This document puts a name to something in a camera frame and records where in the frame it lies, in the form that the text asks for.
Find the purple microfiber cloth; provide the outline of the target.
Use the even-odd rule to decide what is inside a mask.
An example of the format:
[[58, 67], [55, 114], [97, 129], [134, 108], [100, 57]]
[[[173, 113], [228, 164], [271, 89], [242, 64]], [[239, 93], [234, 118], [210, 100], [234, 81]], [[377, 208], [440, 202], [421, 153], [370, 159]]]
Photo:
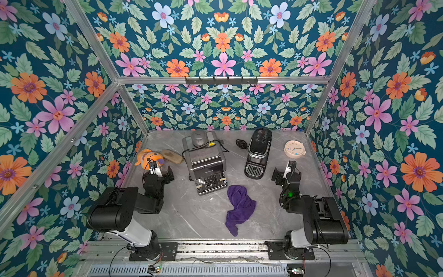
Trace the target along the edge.
[[225, 225], [229, 232], [236, 237], [238, 235], [237, 226], [249, 220], [256, 209], [257, 202], [249, 197], [247, 189], [241, 185], [229, 186], [227, 196], [233, 209], [227, 212]]

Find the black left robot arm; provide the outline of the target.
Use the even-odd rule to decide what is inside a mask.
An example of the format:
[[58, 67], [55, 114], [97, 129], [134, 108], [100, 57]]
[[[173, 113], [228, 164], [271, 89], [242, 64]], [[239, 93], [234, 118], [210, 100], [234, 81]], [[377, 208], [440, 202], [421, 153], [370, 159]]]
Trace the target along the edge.
[[159, 214], [164, 204], [165, 185], [173, 180], [173, 171], [168, 167], [165, 173], [144, 172], [143, 194], [138, 192], [138, 187], [106, 189], [88, 211], [87, 227], [126, 241], [131, 262], [174, 261], [178, 244], [160, 243], [158, 235], [134, 217], [134, 214]]

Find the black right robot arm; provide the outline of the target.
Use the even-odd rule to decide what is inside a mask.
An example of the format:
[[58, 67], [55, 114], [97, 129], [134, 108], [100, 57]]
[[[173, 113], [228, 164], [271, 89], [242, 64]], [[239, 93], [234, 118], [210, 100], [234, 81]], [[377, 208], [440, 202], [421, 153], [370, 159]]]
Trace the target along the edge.
[[328, 248], [348, 243], [349, 231], [336, 200], [300, 193], [302, 173], [296, 168], [296, 161], [289, 161], [284, 171], [274, 169], [271, 180], [282, 188], [280, 207], [290, 214], [301, 215], [303, 225], [288, 231], [283, 242], [268, 245], [270, 259], [312, 260], [316, 246]]

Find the silver espresso coffee machine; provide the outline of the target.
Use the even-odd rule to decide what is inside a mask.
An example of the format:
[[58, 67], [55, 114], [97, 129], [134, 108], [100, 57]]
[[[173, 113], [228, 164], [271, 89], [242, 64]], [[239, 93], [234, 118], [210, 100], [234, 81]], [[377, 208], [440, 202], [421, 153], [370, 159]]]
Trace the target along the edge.
[[195, 182], [199, 195], [206, 195], [228, 187], [224, 172], [228, 151], [214, 131], [195, 130], [182, 139], [182, 157], [189, 171], [189, 180]]

